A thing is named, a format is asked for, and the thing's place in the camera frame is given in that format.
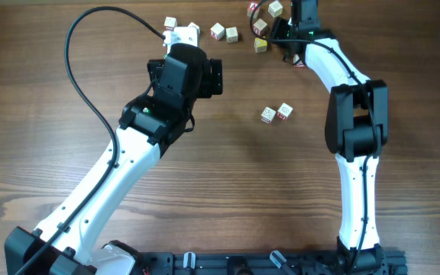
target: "red and white cube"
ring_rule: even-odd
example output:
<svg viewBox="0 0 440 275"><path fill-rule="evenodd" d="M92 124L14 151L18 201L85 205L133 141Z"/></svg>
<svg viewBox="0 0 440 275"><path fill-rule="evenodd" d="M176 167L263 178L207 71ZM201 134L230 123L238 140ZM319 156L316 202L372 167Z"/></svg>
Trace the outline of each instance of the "red and white cube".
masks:
<svg viewBox="0 0 440 275"><path fill-rule="evenodd" d="M293 56L293 64L295 64L294 65L294 67L295 68L302 68L302 67L304 67L305 65L303 64L303 61L299 61L298 62L298 60L299 60L299 55L298 54L295 54L294 56Z"/></svg>
<svg viewBox="0 0 440 275"><path fill-rule="evenodd" d="M252 27L254 28L254 32L259 36L264 35L264 33L267 31L267 23L262 19L257 20Z"/></svg>
<svg viewBox="0 0 440 275"><path fill-rule="evenodd" d="M247 7L247 16L248 17L250 17L252 15L252 12L257 7L257 5L258 5L257 2L250 2L249 3L249 6ZM256 10L256 13L254 13L254 18L257 18L258 15L259 15L259 8Z"/></svg>
<svg viewBox="0 0 440 275"><path fill-rule="evenodd" d="M213 25L213 27L210 29L210 34L212 35L215 40L220 40L225 35L225 28L220 25L219 23Z"/></svg>
<svg viewBox="0 0 440 275"><path fill-rule="evenodd" d="M174 31L175 27L177 27L177 19L166 17L164 29L166 29L166 31Z"/></svg>
<svg viewBox="0 0 440 275"><path fill-rule="evenodd" d="M291 108L291 106L287 105L286 103L283 103L281 107L278 109L277 116L278 118L287 120L292 111L293 108Z"/></svg>
<svg viewBox="0 0 440 275"><path fill-rule="evenodd" d="M264 121L268 124L271 124L271 122L274 119L274 116L276 115L276 111L273 109L266 107L262 114L260 114L261 121Z"/></svg>

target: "robotic arm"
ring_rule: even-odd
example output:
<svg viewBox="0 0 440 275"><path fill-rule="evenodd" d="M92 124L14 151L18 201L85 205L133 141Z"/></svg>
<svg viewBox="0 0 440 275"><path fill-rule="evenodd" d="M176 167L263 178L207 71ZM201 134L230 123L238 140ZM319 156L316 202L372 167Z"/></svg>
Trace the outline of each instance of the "robotic arm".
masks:
<svg viewBox="0 0 440 275"><path fill-rule="evenodd" d="M332 48L343 60L317 44L278 43L287 49L287 55L299 54L330 92L325 140L338 162L343 208L337 251L173 255L139 253L119 241L110 241L102 249L93 250L100 232L130 188L174 141L192 130L186 129L186 124L191 121L194 127L192 110L196 100L222 94L222 62L208 60L198 48L195 28L176 27L164 33L168 53L165 59L150 60L147 64L154 94L144 93L124 107L116 130L118 148L114 149L110 143L71 195L33 232L17 227L8 236L5 242L8 274L16 274L45 244L50 244L50 248L25 273L406 274L404 254L383 251L375 224L377 156L388 135L387 87L383 81L371 81L359 73L341 52L335 37L329 31L319 30L316 0L292 0L292 3L291 22L278 18L270 39L315 41ZM363 92L369 95L369 101L362 96ZM354 109L360 107L372 110L374 119L370 119L369 113L355 117ZM95 187L113 150L118 151L114 169L69 226L62 228L62 222ZM53 239L58 230L63 233Z"/></svg>

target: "small cube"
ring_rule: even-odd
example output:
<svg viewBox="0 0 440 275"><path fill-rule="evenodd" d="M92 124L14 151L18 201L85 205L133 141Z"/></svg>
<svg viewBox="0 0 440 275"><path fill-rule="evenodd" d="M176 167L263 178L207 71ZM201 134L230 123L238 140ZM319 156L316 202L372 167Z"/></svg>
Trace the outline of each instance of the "small cube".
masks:
<svg viewBox="0 0 440 275"><path fill-rule="evenodd" d="M275 1L269 4L269 8L267 9L267 11L270 15L276 18L283 13L283 6L278 1Z"/></svg>
<svg viewBox="0 0 440 275"><path fill-rule="evenodd" d="M277 112L277 116L278 116L278 118L281 118L283 120L287 120L292 111L293 111L293 108L291 108L286 103L283 103Z"/></svg>
<svg viewBox="0 0 440 275"><path fill-rule="evenodd" d="M218 41L225 35L225 28L217 23L210 29L210 34Z"/></svg>
<svg viewBox="0 0 440 275"><path fill-rule="evenodd" d="M257 3L256 2L250 2L249 6L247 7L247 16L250 17L252 15L252 12L254 11L254 9L257 7ZM259 15L259 8L256 10L256 13L254 13L254 18L257 18L257 16Z"/></svg>
<svg viewBox="0 0 440 275"><path fill-rule="evenodd" d="M294 56L293 56L293 64L295 64L295 68L301 68L301 67L304 67L305 65L303 64L303 62L302 61L299 61L298 62L298 60L299 60L299 55L298 54L295 54Z"/></svg>
<svg viewBox="0 0 440 275"><path fill-rule="evenodd" d="M254 40L254 49L256 50L256 53L265 52L267 50L267 42L256 37Z"/></svg>
<svg viewBox="0 0 440 275"><path fill-rule="evenodd" d="M174 31L175 27L177 27L177 20L175 18L166 17L166 21L164 22L166 31Z"/></svg>
<svg viewBox="0 0 440 275"><path fill-rule="evenodd" d="M267 23L264 22L264 20L259 19L257 20L257 22L254 24L254 32L257 35L264 35L264 33L267 31Z"/></svg>
<svg viewBox="0 0 440 275"><path fill-rule="evenodd" d="M238 41L238 33L236 27L227 29L227 43L234 43Z"/></svg>
<svg viewBox="0 0 440 275"><path fill-rule="evenodd" d="M188 27L193 27L193 28L195 28L195 29L198 31L198 34L199 34L199 26L198 26L197 24L191 22L191 23L189 23Z"/></svg>
<svg viewBox="0 0 440 275"><path fill-rule="evenodd" d="M266 107L264 109L264 112L260 115L260 119L261 121L271 124L275 114L276 112L273 109Z"/></svg>

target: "tabletop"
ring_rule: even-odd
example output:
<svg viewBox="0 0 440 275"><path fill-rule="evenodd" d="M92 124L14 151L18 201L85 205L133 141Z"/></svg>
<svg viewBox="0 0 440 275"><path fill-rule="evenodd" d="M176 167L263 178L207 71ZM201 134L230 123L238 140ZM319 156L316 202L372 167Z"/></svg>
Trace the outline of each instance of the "tabletop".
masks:
<svg viewBox="0 0 440 275"><path fill-rule="evenodd" d="M17 3L0 0L0 273L11 230L31 231L49 215L109 142L63 62L70 25L96 4ZM289 2L281 3L288 18ZM223 61L224 92L198 100L195 131L135 184L96 247L118 239L175 253L335 249L341 184L324 139L329 93L317 75L284 63L272 44L254 52L247 2L114 4L156 29L166 16L200 26L200 47ZM267 6L260 17L271 25ZM319 17L349 60L389 87L390 136L376 185L380 243L406 251L411 274L440 274L440 1L324 0ZM237 27L239 41L210 37L217 22ZM70 46L78 83L114 128L149 83L147 61L164 54L144 26L110 11L83 20ZM283 103L293 107L287 121L260 120L265 107Z"/></svg>

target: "block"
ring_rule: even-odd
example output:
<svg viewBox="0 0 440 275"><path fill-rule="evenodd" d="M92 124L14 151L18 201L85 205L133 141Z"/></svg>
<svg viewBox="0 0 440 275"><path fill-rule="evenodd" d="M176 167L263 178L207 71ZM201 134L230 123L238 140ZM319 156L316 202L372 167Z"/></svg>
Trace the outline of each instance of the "block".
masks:
<svg viewBox="0 0 440 275"><path fill-rule="evenodd" d="M294 63L296 63L296 61L298 61L299 60L299 56L298 56L298 54L295 54L294 56L293 56L293 64ZM305 65L303 64L303 62L302 61L300 61L300 62L298 62L298 64L296 64L294 67L295 68L302 68L302 67L304 67Z"/></svg>
<svg viewBox="0 0 440 275"><path fill-rule="evenodd" d="M291 108L286 103L283 103L281 105L280 109L278 109L278 112L276 114L277 114L278 118L281 118L283 120L287 120L292 111L293 111L293 108Z"/></svg>
<svg viewBox="0 0 440 275"><path fill-rule="evenodd" d="M276 114L276 112L273 109L266 107L264 109L263 113L260 115L260 119L261 119L261 121L264 121L268 124L271 124L275 114Z"/></svg>
<svg viewBox="0 0 440 275"><path fill-rule="evenodd" d="M267 23L264 22L264 20L259 19L253 26L254 32L257 35L264 35L264 33L267 31Z"/></svg>
<svg viewBox="0 0 440 275"><path fill-rule="evenodd" d="M175 18L166 17L166 21L164 22L166 31L174 31L175 27L177 27L177 20Z"/></svg>
<svg viewBox="0 0 440 275"><path fill-rule="evenodd" d="M199 26L193 22L189 23L188 27L193 27L198 31L198 35L199 35Z"/></svg>
<svg viewBox="0 0 440 275"><path fill-rule="evenodd" d="M250 17L252 15L252 12L257 7L257 2L250 2L249 6L247 7L247 16ZM257 18L259 15L259 8L256 10L256 13L254 13L254 19Z"/></svg>
<svg viewBox="0 0 440 275"><path fill-rule="evenodd" d="M278 1L272 2L271 4L269 4L267 12L269 12L270 15L276 18L283 13L283 6Z"/></svg>
<svg viewBox="0 0 440 275"><path fill-rule="evenodd" d="M267 42L256 37L256 39L254 39L254 49L256 53L265 52L267 50Z"/></svg>
<svg viewBox="0 0 440 275"><path fill-rule="evenodd" d="M210 29L210 34L218 41L222 39L222 37L225 35L225 28L222 27L219 23L214 24L213 27Z"/></svg>
<svg viewBox="0 0 440 275"><path fill-rule="evenodd" d="M238 32L236 27L227 29L227 43L234 43L238 41Z"/></svg>

